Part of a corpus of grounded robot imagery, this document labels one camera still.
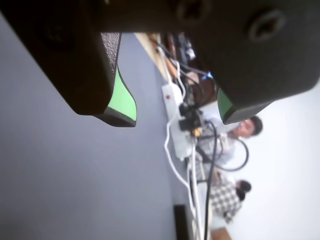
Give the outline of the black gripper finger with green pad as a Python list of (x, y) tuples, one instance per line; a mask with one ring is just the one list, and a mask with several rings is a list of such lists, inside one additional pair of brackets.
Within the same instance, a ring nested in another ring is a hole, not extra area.
[(105, 47), (96, 18), (104, 0), (3, 0), (0, 11), (53, 86), (78, 115), (132, 128), (137, 105), (118, 67), (121, 34)]
[(225, 124), (319, 81), (317, 0), (179, 0), (174, 11), (219, 86)]

